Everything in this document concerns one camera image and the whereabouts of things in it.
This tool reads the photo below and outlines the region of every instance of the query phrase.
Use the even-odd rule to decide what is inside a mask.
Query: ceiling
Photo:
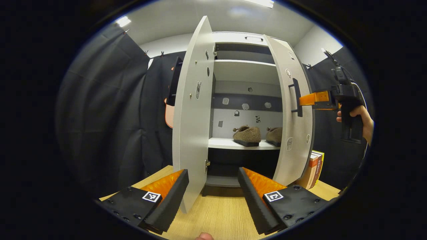
[[[124,29],[142,45],[157,39],[193,33],[207,15],[212,31],[266,34],[295,46],[314,26],[298,13],[274,3],[272,9],[242,0],[159,0],[128,13]]]

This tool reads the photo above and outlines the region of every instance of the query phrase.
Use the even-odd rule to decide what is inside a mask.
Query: black door handle
[[[289,88],[294,87],[295,88],[295,96],[296,96],[296,109],[291,110],[291,112],[297,112],[298,117],[302,117],[302,106],[299,105],[299,98],[301,97],[301,92],[299,91],[299,84],[298,80],[295,78],[292,78],[293,84],[289,85]]]

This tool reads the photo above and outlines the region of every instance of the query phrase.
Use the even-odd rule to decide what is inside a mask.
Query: cabinet shelf
[[[217,81],[258,82],[280,86],[275,64],[246,60],[214,60]]]
[[[233,141],[232,138],[210,138],[208,147],[210,148],[222,148],[222,149],[240,149],[240,150],[275,150],[280,149],[272,144],[261,140],[259,146],[243,146]]]
[[[214,187],[240,187],[240,183],[237,180],[237,176],[206,176],[206,186]]]

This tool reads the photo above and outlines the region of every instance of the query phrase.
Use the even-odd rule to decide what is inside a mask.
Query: ceiling light
[[[268,8],[271,8],[271,9],[273,8],[273,4],[274,4],[274,1],[272,1],[272,0],[243,0],[243,1],[256,3],[259,5],[263,5],[263,6],[266,6]]]
[[[122,17],[121,19],[117,20],[116,23],[119,24],[120,27],[126,26],[130,23],[131,21],[128,19],[127,16]]]

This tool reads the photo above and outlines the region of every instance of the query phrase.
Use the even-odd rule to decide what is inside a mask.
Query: shoe
[[[266,142],[274,146],[281,146],[283,128],[267,128]]]
[[[259,146],[261,142],[261,132],[257,127],[241,126],[240,128],[234,128],[233,140],[236,143],[242,144],[243,146]]]

